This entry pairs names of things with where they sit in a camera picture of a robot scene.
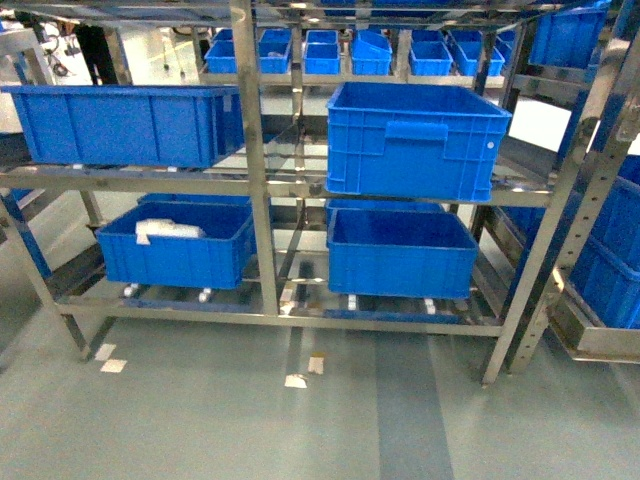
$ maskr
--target small blue bin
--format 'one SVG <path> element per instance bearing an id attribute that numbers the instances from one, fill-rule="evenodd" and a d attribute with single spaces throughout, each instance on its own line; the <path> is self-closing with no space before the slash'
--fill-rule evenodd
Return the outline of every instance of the small blue bin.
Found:
<path id="1" fill-rule="evenodd" d="M 289 43 L 291 42 L 291 30 L 286 28 L 270 28 L 262 32 L 260 42 L 264 43 Z"/>
<path id="2" fill-rule="evenodd" d="M 449 75 L 453 64 L 442 42 L 414 42 L 409 60 L 414 75 Z"/>
<path id="3" fill-rule="evenodd" d="M 440 30 L 414 30 L 411 32 L 414 42 L 444 42 L 444 35 Z"/>
<path id="4" fill-rule="evenodd" d="M 336 30 L 308 30 L 307 44 L 309 43 L 338 43 Z"/>
<path id="5" fill-rule="evenodd" d="M 625 161 L 626 170 L 621 174 L 631 180 L 618 177 L 611 193 L 591 231 L 591 235 L 601 242 L 631 269 L 640 271 L 640 175 L 639 157 L 629 157 Z"/>
<path id="6" fill-rule="evenodd" d="M 196 225 L 205 238 L 149 236 L 136 243 L 136 223 L 150 218 Z M 107 279 L 193 288 L 236 288 L 256 252 L 251 213 L 243 206 L 146 202 L 96 232 Z"/>
<path id="7" fill-rule="evenodd" d="M 214 42 L 204 59 L 211 73 L 238 73 L 233 42 Z"/>
<path id="8" fill-rule="evenodd" d="M 547 15 L 538 21 L 530 63 L 587 68 L 610 2 Z"/>
<path id="9" fill-rule="evenodd" d="M 355 75 L 388 75 L 391 67 L 391 45 L 384 35 L 361 30 L 353 42 Z"/>
<path id="10" fill-rule="evenodd" d="M 231 42 L 233 41 L 233 30 L 231 28 L 223 28 L 213 37 L 213 41 L 224 41 Z"/>
<path id="11" fill-rule="evenodd" d="M 487 201 L 511 114 L 462 87 L 345 83 L 329 108 L 330 192 Z"/>
<path id="12" fill-rule="evenodd" d="M 236 87 L 2 87 L 37 163 L 207 168 L 244 143 Z"/>
<path id="13" fill-rule="evenodd" d="M 260 55 L 260 71 L 262 73 L 287 73 L 289 70 L 291 54 L 291 45 L 289 43 L 260 42 L 258 44 L 258 52 Z"/>
<path id="14" fill-rule="evenodd" d="M 571 281 L 605 325 L 640 328 L 640 272 L 593 236 L 576 262 Z"/>
<path id="15" fill-rule="evenodd" d="M 340 46 L 330 43 L 308 43 L 304 52 L 304 73 L 340 73 Z"/>
<path id="16" fill-rule="evenodd" d="M 478 246 L 455 215 L 338 209 L 328 238 L 333 292 L 469 296 Z"/>
<path id="17" fill-rule="evenodd" d="M 478 42 L 453 42 L 450 44 L 453 59 L 458 66 L 460 74 L 465 76 L 474 76 L 478 71 L 478 59 L 482 50 L 482 43 Z M 504 66 L 504 58 L 500 52 L 494 48 L 493 57 L 489 64 L 489 76 L 497 77 L 500 75 Z"/>

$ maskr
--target crate rim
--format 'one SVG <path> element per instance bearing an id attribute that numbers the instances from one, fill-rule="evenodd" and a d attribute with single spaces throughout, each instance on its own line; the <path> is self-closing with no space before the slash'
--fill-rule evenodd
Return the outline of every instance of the crate rim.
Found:
<path id="1" fill-rule="evenodd" d="M 401 248 L 403 250 L 415 250 L 417 248 L 418 249 L 428 248 L 430 250 L 445 250 L 445 251 L 448 251 L 448 252 L 451 252 L 453 250 L 462 251 L 462 252 L 468 252 L 468 251 L 470 251 L 472 249 L 475 252 L 477 252 L 478 248 L 479 248 L 478 247 L 478 242 L 476 242 L 476 240 L 473 238 L 473 236 L 469 232 L 469 229 L 464 226 L 464 224 L 462 223 L 462 221 L 460 220 L 460 218 L 457 215 L 454 215 L 454 214 L 449 213 L 449 212 L 417 212 L 417 211 L 407 211 L 407 210 L 400 210 L 400 211 L 397 211 L 396 213 L 400 213 L 401 215 L 416 216 L 416 217 L 419 216 L 419 215 L 425 215 L 425 216 L 426 215 L 434 215 L 434 216 L 437 216 L 437 215 L 441 215 L 441 216 L 448 215 L 449 217 L 455 218 L 456 222 L 458 223 L 458 225 L 460 227 L 462 227 L 463 235 L 465 237 L 465 240 L 468 240 L 469 246 L 468 247 L 431 247 L 431 246 L 427 246 L 427 245 L 397 245 L 397 244 L 393 244 L 393 243 L 340 242 L 338 240 L 334 240 L 333 236 L 334 236 L 334 232 L 335 232 L 335 226 L 336 226 L 336 222 L 337 222 L 337 219 L 338 219 L 338 215 L 340 214 L 340 211 L 342 211 L 342 210 L 366 211 L 366 209 L 357 209 L 357 208 L 336 208 L 335 209 L 335 213 L 331 217 L 331 223 L 329 225 L 329 228 L 327 229 L 327 243 L 332 243 L 332 244 L 335 244 L 335 245 L 345 245 L 345 246 L 348 246 L 348 247 L 371 247 L 371 246 L 375 246 L 375 247 L 393 247 L 393 248 Z M 378 211 L 394 212 L 393 210 L 378 210 Z"/>
<path id="2" fill-rule="evenodd" d="M 162 205 L 166 205 L 166 204 L 186 205 L 186 202 L 168 201 L 168 202 L 143 202 L 143 203 L 139 203 L 135 207 L 133 207 L 131 210 L 123 213 L 119 217 L 117 217 L 114 220 L 112 220 L 111 222 L 109 222 L 104 227 L 100 227 L 98 230 L 96 230 L 96 235 L 99 234 L 99 235 L 103 235 L 103 236 L 117 236 L 117 237 L 121 237 L 123 235 L 134 235 L 135 236 L 135 231 L 133 233 L 125 233 L 125 232 L 119 232 L 118 233 L 118 232 L 109 232 L 109 231 L 105 232 L 105 230 L 109 229 L 116 222 L 119 222 L 119 221 L 125 219 L 127 216 L 133 216 L 139 210 L 147 209 L 147 208 L 150 208 L 150 206 L 157 205 L 157 204 L 162 204 Z M 236 209 L 236 210 L 239 210 L 239 211 L 246 212 L 247 219 L 244 222 L 242 222 L 242 225 L 236 230 L 236 232 L 233 234 L 233 236 L 228 237 L 228 238 L 211 238 L 211 237 L 183 238 L 183 237 L 166 237 L 166 236 L 162 236 L 162 235 L 148 235 L 148 236 L 149 237 L 154 237 L 154 238 L 155 237 L 157 237 L 157 238 L 169 238 L 169 239 L 170 238 L 178 238 L 179 240 L 197 240 L 197 241 L 207 241 L 207 242 L 214 242 L 214 243 L 221 243 L 221 242 L 225 242 L 226 243 L 226 242 L 229 242 L 231 240 L 236 240 L 240 236 L 240 233 L 242 233 L 244 231 L 244 229 L 247 228 L 248 224 L 249 225 L 253 224 L 253 213 L 250 212 L 250 211 L 247 211 L 245 205 L 229 205 L 229 204 L 219 204 L 219 203 L 215 203 L 215 204 L 195 203 L 195 204 L 191 204 L 191 205 L 196 207 L 196 208 L 200 208 L 200 207 L 224 207 L 225 210 L 234 210 L 234 209 Z"/>
<path id="3" fill-rule="evenodd" d="M 329 99 L 329 101 L 327 102 L 327 108 L 332 109 L 332 110 L 339 110 L 339 111 L 353 111 L 353 110 L 358 110 L 358 111 L 367 111 L 367 112 L 384 112 L 384 113 L 388 113 L 390 111 L 392 111 L 391 109 L 388 108 L 371 108 L 371 107 L 337 107 L 335 106 L 336 101 L 338 100 L 338 97 L 340 97 L 340 95 L 342 94 L 342 91 L 345 89 L 345 87 L 347 85 L 362 85 L 362 84 L 366 84 L 366 85 L 370 85 L 370 86 L 376 86 L 376 87 L 382 87 L 382 88 L 397 88 L 397 87 L 406 87 L 407 85 L 394 85 L 391 83 L 375 83 L 375 82 L 344 82 L 341 85 L 338 86 L 338 88 L 336 88 L 336 91 L 333 92 L 333 95 L 331 95 L 331 98 Z M 493 111 L 495 111 L 495 113 L 461 113 L 461 112 L 429 112 L 429 115 L 433 115 L 433 114 L 446 114 L 447 116 L 450 117 L 469 117 L 469 116 L 480 116 L 480 117 L 489 117 L 489 118 L 511 118 L 511 113 L 507 112 L 506 110 L 502 110 L 500 107 L 494 105 L 493 103 L 491 103 L 490 101 L 488 101 L 487 99 L 485 99 L 484 97 L 480 97 L 478 95 L 475 95 L 473 92 L 471 92 L 470 90 L 468 90 L 465 87 L 458 87 L 458 86 L 454 86 L 454 85 L 411 85 L 412 87 L 420 87 L 420 88 L 432 88 L 432 89 L 440 89 L 440 90 L 445 90 L 448 89 L 449 91 L 453 91 L 453 90 L 458 90 L 458 91 L 463 91 L 465 92 L 464 95 L 470 96 L 472 98 L 474 98 L 477 101 L 481 101 L 483 102 L 485 105 L 491 107 L 491 109 Z M 416 115 L 425 115 L 424 111 L 421 110 L 403 110 L 402 113 L 409 113 L 409 114 L 416 114 Z"/>
<path id="4" fill-rule="evenodd" d="M 2 85 L 0 92 L 9 94 L 36 95 L 82 95 L 91 96 L 99 92 L 102 95 L 141 97 L 207 97 L 239 93 L 237 87 L 203 87 L 201 85 Z"/>

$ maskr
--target shelf post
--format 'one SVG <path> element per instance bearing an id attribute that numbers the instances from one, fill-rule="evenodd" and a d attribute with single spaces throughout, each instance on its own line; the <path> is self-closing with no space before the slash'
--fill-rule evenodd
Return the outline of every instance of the shelf post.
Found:
<path id="1" fill-rule="evenodd" d="M 265 315 L 277 315 L 276 267 L 269 216 L 267 176 L 262 139 L 260 85 L 251 0 L 231 0 L 233 44 L 238 65 L 242 123 L 249 167 L 249 193 L 258 244 L 258 264 Z"/>
<path id="2" fill-rule="evenodd" d="M 628 2 L 634 3 L 634 9 L 640 9 L 640 2 L 637 0 Z M 625 22 L 625 18 L 619 17 L 618 21 Z M 542 219 L 539 228 L 541 234 L 536 235 L 513 298 L 508 298 L 505 302 L 502 315 L 505 319 L 504 333 L 497 342 L 484 383 L 491 383 L 495 379 L 506 356 L 512 372 L 519 372 L 528 365 L 535 346 L 548 326 L 548 319 L 544 315 L 546 306 L 557 302 L 558 292 L 562 290 L 564 282 L 568 281 L 618 169 L 638 134 L 640 38 L 636 34 L 637 25 L 631 28 L 631 34 L 621 26 L 614 28 L 617 34 L 603 52 L 576 135 L 558 174 L 551 203 Z M 596 128 L 596 138 L 587 154 Z M 553 254 L 548 252 L 549 245 L 558 234 L 557 225 L 580 175 L 583 177 L 583 185 L 586 185 L 584 200 L 569 229 L 567 240 L 560 249 L 553 272 L 541 271 L 547 255 Z M 529 309 L 528 303 L 535 306 Z M 510 348 L 514 337 L 516 340 Z"/>

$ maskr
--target white item in crate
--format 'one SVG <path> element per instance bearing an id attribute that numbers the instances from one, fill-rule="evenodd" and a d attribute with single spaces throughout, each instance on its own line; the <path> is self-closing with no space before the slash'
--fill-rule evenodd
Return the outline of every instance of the white item in crate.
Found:
<path id="1" fill-rule="evenodd" d="M 198 226 L 183 225 L 165 218 L 149 218 L 136 223 L 136 243 L 151 245 L 149 235 L 160 237 L 202 238 L 205 233 Z"/>

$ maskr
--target crate handle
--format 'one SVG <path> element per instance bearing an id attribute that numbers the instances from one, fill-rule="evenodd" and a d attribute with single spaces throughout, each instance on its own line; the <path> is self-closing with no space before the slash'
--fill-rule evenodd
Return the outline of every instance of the crate handle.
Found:
<path id="1" fill-rule="evenodd" d="M 415 162 L 416 157 L 442 159 L 448 136 L 449 128 L 440 123 L 389 122 L 384 161 L 398 167 L 402 159 L 407 159 L 407 148 L 412 152 L 407 161 Z"/>
<path id="2" fill-rule="evenodd" d="M 443 123 L 388 122 L 386 138 L 425 142 L 446 142 L 449 127 Z"/>

